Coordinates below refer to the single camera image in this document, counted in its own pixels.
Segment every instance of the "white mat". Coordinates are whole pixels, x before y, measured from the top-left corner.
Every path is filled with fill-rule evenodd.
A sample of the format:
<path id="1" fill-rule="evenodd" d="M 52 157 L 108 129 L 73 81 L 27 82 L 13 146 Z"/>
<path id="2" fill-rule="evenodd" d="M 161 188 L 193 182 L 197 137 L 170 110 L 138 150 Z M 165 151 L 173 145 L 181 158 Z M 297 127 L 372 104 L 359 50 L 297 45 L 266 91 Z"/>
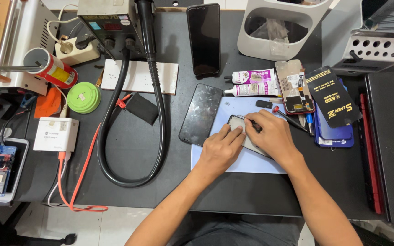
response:
<path id="1" fill-rule="evenodd" d="M 101 89 L 115 89 L 118 81 L 119 70 L 121 69 L 121 64 L 121 60 L 117 60 L 115 62 L 112 59 L 106 59 Z M 160 62 L 157 62 L 156 64 L 158 67 L 162 93 L 175 95 L 179 65 L 175 63 Z M 155 92 L 153 86 L 151 85 L 151 76 L 150 70 L 148 69 L 148 62 L 130 61 L 126 81 L 124 81 L 123 91 L 149 93 Z"/>
<path id="2" fill-rule="evenodd" d="M 215 116 L 210 135 L 219 132 L 231 115 L 246 115 L 263 109 L 255 106 L 257 100 L 268 100 L 268 98 L 223 97 L 217 115 Z M 273 107 L 274 106 L 279 106 L 281 112 L 285 113 L 282 104 L 274 103 Z M 199 160 L 202 149 L 203 148 L 198 145 L 191 145 L 191 170 Z M 286 173 L 274 160 L 247 148 L 243 148 L 237 161 L 227 169 L 227 172 Z"/>

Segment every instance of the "glue tube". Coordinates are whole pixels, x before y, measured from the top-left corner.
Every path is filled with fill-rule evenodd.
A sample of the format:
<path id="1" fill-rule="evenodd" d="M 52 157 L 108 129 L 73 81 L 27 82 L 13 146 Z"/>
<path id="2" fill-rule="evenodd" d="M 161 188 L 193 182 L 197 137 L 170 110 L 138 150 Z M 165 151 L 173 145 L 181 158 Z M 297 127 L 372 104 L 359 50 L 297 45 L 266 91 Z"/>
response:
<path id="1" fill-rule="evenodd" d="M 225 79 L 232 80 L 234 84 L 254 84 L 260 82 L 275 81 L 275 70 L 254 70 L 254 71 L 240 71 L 233 72 L 232 76 L 225 76 Z"/>
<path id="2" fill-rule="evenodd" d="M 250 95 L 281 96 L 276 81 L 254 83 L 248 85 L 234 85 L 230 90 L 225 90 L 226 94 L 233 94 L 235 97 Z"/>

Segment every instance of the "black package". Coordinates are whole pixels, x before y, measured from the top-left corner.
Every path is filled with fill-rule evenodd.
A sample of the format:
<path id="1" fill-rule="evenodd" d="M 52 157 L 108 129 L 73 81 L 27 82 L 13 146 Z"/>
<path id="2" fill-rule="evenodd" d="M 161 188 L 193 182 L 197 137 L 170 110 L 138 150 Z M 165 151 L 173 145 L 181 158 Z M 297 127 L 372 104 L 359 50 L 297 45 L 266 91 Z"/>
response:
<path id="1" fill-rule="evenodd" d="M 126 105 L 126 109 L 150 125 L 155 123 L 159 115 L 157 106 L 143 98 L 138 92 L 132 96 L 130 102 Z"/>
<path id="2" fill-rule="evenodd" d="M 358 107 L 329 66 L 305 75 L 306 84 L 331 128 L 347 126 L 362 118 Z"/>

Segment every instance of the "green round container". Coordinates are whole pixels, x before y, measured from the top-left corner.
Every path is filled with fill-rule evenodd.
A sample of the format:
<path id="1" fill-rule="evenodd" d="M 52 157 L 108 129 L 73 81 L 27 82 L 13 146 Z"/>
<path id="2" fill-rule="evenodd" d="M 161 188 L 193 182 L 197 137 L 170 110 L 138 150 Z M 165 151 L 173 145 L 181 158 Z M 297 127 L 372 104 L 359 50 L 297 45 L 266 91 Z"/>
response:
<path id="1" fill-rule="evenodd" d="M 94 111 L 101 101 L 100 89 L 89 82 L 75 84 L 67 97 L 69 108 L 80 114 Z"/>

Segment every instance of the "person's hand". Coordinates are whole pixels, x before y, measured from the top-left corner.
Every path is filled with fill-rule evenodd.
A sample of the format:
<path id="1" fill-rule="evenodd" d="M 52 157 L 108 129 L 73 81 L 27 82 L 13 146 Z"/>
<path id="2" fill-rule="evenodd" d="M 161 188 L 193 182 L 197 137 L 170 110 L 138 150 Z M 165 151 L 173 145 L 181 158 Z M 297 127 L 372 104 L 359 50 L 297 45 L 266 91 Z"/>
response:
<path id="1" fill-rule="evenodd" d="M 253 128 L 249 119 L 262 127 L 260 133 Z M 250 140 L 269 154 L 285 171 L 289 172 L 293 166 L 303 163 L 303 156 L 294 146 L 287 121 L 261 109 L 258 113 L 247 114 L 244 122 Z"/>
<path id="2" fill-rule="evenodd" d="M 243 149 L 241 144 L 246 138 L 246 133 L 242 131 L 241 126 L 231 131 L 230 126 L 225 124 L 220 132 L 206 139 L 200 159 L 192 172 L 198 172 L 199 176 L 209 183 L 222 175 L 236 161 Z"/>

